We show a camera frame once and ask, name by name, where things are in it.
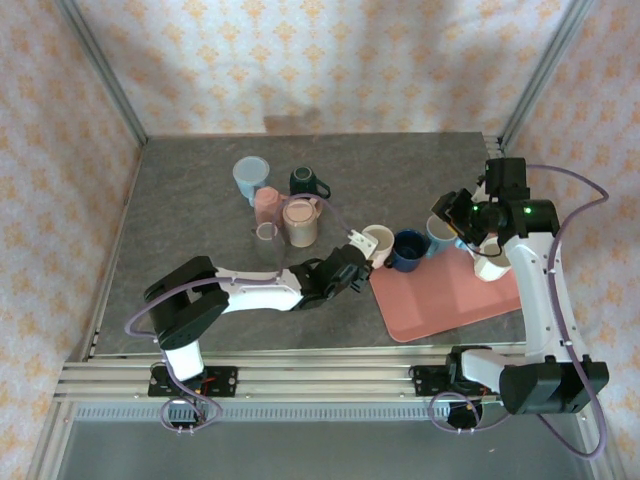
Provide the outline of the pink plastic tray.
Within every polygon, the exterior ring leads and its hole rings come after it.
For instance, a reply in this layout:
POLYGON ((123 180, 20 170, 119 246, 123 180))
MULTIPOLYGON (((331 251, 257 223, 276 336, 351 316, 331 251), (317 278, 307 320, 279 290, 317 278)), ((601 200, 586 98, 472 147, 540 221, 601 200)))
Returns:
POLYGON ((410 273, 382 267, 370 283, 391 338, 407 343, 520 308, 515 276, 484 282, 471 256, 451 247, 410 273))

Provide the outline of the small pink mug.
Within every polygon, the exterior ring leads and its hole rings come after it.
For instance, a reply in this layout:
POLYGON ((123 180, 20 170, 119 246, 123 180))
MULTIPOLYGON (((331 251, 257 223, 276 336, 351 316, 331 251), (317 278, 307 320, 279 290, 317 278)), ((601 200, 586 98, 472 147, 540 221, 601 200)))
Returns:
POLYGON ((271 222, 281 204, 287 199, 273 187, 259 188, 254 196, 254 213, 258 225, 271 222))

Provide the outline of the aluminium upright post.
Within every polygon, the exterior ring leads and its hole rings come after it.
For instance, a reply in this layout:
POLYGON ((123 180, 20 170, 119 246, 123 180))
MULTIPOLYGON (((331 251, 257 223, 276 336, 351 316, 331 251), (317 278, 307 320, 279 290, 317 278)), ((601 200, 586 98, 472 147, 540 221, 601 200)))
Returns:
POLYGON ((76 36, 81 49, 102 81, 127 129, 139 146, 148 143, 147 135, 121 82, 112 69, 106 54, 99 44, 76 0, 53 0, 62 17, 76 36))
POLYGON ((551 36, 540 61, 533 70, 514 111, 510 115, 500 135, 497 136, 499 150, 506 154, 515 144, 526 119, 551 80, 565 51, 577 35, 595 0, 571 0, 554 34, 551 36))

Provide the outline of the aluminium base rail beam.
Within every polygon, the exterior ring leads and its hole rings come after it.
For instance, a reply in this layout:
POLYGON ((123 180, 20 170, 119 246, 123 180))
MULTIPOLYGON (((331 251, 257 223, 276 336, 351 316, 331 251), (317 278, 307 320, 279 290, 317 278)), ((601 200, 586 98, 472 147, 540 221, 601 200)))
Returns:
MULTIPOLYGON (((205 355, 206 365, 235 366, 235 401, 403 402, 415 397, 414 365, 443 365, 449 346, 271 350, 205 355)), ((56 401, 150 402, 150 355, 98 356, 64 364, 56 401)))

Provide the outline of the grey metal panel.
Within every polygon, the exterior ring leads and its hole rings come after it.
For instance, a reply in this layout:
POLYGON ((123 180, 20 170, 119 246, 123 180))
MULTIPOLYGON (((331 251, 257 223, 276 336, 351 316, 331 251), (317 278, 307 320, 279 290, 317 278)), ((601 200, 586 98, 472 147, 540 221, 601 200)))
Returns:
POLYGON ((534 420, 480 434, 427 422, 229 422, 178 436, 79 421, 56 480, 593 480, 534 420))

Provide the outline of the large beige pink mug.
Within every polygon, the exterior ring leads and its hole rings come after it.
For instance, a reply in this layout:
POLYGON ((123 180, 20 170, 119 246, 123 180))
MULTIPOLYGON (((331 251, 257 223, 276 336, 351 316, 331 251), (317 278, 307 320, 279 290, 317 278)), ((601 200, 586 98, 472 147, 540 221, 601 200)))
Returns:
POLYGON ((282 210, 284 226, 293 247, 311 246, 318 237, 318 219, 322 205, 316 199, 291 198, 282 210))

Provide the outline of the pale pink mug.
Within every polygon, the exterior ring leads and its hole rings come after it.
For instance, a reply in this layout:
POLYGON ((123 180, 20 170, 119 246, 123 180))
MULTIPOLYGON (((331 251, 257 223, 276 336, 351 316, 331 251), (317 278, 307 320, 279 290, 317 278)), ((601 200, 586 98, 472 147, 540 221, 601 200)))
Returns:
POLYGON ((377 241, 376 249, 370 258, 372 268, 379 269, 383 267, 393 249, 394 233, 386 226, 377 224, 365 227, 362 233, 377 241))

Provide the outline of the white ribbed mug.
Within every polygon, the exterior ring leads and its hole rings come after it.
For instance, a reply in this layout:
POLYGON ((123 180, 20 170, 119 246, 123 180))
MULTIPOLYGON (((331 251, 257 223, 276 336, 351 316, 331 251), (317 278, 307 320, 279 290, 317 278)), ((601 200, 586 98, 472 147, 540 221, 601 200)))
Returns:
POLYGON ((473 259, 475 276, 484 282, 499 280, 511 269, 497 237, 488 237, 473 253, 473 259))

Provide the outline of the aluminium frame leg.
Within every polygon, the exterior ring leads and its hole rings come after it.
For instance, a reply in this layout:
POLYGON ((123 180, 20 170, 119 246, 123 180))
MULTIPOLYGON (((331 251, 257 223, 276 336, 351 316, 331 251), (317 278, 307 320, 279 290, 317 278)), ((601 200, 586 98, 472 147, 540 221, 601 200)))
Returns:
MULTIPOLYGON (((585 452, 594 450, 598 444, 599 429, 591 404, 577 415, 577 424, 582 442, 581 449, 585 452)), ((595 460, 587 461, 586 464, 593 480, 626 480, 626 474, 610 428, 608 428, 606 448, 595 460)))
POLYGON ((74 402, 54 401, 28 469, 26 480, 56 480, 76 413, 74 402))

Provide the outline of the dark green mug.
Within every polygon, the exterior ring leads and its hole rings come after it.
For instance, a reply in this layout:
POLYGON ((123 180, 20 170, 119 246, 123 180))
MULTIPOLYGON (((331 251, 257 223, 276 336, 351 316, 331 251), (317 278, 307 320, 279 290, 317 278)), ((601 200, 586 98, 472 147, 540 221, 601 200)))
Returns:
POLYGON ((329 199, 331 196, 330 187, 308 166, 297 167, 291 172, 289 191, 291 195, 308 193, 323 199, 329 199))

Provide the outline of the navy blue mug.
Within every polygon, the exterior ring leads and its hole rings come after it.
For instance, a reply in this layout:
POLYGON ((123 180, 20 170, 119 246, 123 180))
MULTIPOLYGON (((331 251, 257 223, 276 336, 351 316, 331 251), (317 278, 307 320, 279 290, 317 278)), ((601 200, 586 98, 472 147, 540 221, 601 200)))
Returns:
POLYGON ((413 229, 400 230, 394 236, 392 250, 384 266, 410 273, 418 268, 429 246, 430 240, 423 233, 413 229))

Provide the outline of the large pale blue mug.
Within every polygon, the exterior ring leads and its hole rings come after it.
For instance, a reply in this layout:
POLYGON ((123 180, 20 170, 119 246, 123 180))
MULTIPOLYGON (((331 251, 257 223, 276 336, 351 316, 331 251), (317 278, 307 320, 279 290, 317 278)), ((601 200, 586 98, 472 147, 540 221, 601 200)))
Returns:
POLYGON ((270 174, 268 162, 258 156, 246 156, 233 167, 233 178, 242 196, 254 206, 258 189, 266 187, 270 174))

